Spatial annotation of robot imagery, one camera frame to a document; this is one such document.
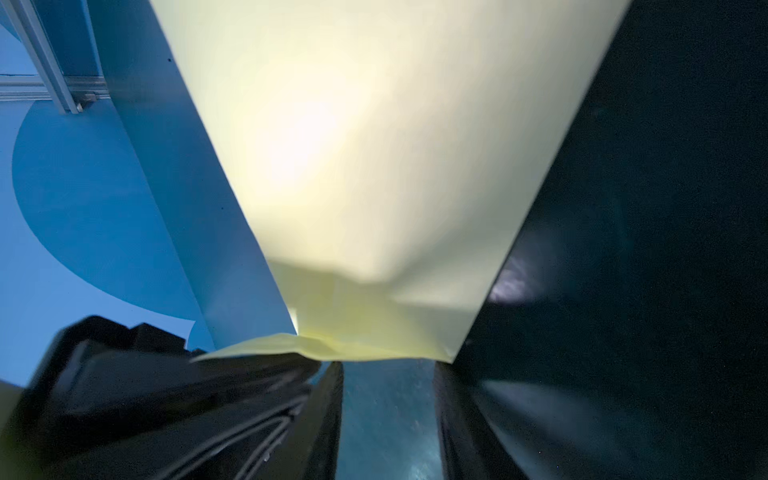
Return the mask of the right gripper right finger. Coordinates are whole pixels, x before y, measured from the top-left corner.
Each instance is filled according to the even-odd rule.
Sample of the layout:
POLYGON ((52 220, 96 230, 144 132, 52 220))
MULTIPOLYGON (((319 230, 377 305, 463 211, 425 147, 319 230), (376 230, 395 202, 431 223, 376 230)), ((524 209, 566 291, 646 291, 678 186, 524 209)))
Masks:
POLYGON ((524 480, 450 364, 434 365, 433 389, 443 477, 524 480))

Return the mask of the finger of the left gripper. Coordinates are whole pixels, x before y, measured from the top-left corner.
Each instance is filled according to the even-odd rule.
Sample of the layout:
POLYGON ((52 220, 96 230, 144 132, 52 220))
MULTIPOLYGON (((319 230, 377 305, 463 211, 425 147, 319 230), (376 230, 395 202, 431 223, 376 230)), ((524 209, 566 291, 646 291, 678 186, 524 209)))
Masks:
POLYGON ((252 479, 319 363, 209 359, 160 328, 91 316, 50 342, 1 434, 5 479, 252 479))

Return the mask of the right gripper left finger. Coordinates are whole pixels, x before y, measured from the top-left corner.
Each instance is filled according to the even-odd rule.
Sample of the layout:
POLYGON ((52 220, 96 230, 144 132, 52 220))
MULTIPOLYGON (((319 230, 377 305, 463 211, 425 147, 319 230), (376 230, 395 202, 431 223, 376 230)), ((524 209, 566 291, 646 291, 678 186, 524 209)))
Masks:
POLYGON ((254 479, 336 478, 343 387, 343 365, 332 362, 254 479))

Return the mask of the yellow square paper sheet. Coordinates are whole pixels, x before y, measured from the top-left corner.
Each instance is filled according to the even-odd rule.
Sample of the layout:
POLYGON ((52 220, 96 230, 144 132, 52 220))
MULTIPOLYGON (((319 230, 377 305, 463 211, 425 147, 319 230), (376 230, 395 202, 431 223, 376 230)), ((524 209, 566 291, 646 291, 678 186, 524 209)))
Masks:
POLYGON ((627 8, 153 2, 293 323, 219 355, 452 361, 627 8))

